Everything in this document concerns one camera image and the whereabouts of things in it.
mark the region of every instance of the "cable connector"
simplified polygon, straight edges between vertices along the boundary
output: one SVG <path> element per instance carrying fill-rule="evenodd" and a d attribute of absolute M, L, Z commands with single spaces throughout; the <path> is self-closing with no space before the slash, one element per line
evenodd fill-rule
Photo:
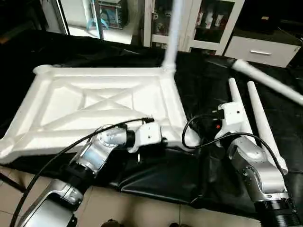
<path fill-rule="evenodd" d="M 211 113 L 211 116 L 213 117 L 213 120 L 223 120 L 224 119 L 224 110 L 213 110 Z"/>

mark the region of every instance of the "white cabinet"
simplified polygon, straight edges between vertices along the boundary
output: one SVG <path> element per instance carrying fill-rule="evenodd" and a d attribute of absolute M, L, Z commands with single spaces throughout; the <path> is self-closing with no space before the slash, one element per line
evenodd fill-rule
<path fill-rule="evenodd" d="M 145 0 L 143 45 L 167 44 L 172 0 Z M 193 0 L 183 0 L 182 20 L 178 49 L 183 50 L 183 42 Z"/>
<path fill-rule="evenodd" d="M 225 56 L 285 68 L 299 49 L 298 45 L 233 36 Z"/>
<path fill-rule="evenodd" d="M 143 45 L 167 43 L 172 1 L 145 0 Z M 222 55 L 244 0 L 184 0 L 178 49 L 216 51 Z"/>

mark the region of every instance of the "cabinet drawer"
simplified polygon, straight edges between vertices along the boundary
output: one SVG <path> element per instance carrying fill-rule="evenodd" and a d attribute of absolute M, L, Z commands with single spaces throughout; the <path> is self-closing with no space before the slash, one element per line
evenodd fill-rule
<path fill-rule="evenodd" d="M 225 56 L 286 67 L 299 46 L 233 36 Z"/>

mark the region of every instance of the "drawer handle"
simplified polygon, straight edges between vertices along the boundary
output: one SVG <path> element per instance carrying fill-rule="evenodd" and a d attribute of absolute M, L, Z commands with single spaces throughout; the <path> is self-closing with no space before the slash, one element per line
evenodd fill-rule
<path fill-rule="evenodd" d="M 257 53 L 257 54 L 263 54 L 263 55 L 271 55 L 271 53 L 266 53 L 266 52 L 262 52 L 262 51 L 254 51 L 254 50 L 250 50 L 251 53 Z"/>

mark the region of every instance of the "bottle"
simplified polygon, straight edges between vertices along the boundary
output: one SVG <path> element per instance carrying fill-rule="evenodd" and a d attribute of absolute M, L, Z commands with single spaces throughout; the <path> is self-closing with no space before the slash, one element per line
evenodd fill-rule
<path fill-rule="evenodd" d="M 206 20 L 205 20 L 205 24 L 206 24 L 205 28 L 206 29 L 210 29 L 210 27 L 212 26 L 213 14 L 214 13 L 212 11 L 207 13 Z"/>
<path fill-rule="evenodd" d="M 222 14 L 219 14 L 219 15 L 217 16 L 216 23 L 214 24 L 216 27 L 220 27 L 222 18 L 223 18 L 223 15 L 222 15 Z"/>
<path fill-rule="evenodd" d="M 201 22 L 202 22 L 202 18 L 203 18 L 203 12 L 199 12 L 199 15 L 198 15 L 198 18 L 197 18 L 197 23 L 196 23 L 196 26 L 200 26 L 201 25 Z"/>

